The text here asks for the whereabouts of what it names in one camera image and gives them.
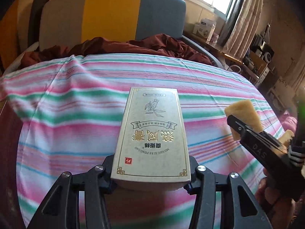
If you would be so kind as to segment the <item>person's right hand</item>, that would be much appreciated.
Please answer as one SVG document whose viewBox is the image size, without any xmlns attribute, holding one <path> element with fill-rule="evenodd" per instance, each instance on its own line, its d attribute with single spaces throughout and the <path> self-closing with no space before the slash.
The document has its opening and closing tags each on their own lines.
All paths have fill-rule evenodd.
<svg viewBox="0 0 305 229">
<path fill-rule="evenodd" d="M 273 205 L 273 209 L 269 213 L 266 212 L 273 228 L 287 228 L 294 214 L 295 202 L 289 197 L 282 196 L 277 189 L 268 187 L 268 171 L 263 169 L 263 173 L 266 177 L 259 182 L 255 198 L 260 205 L 263 202 Z"/>
</svg>

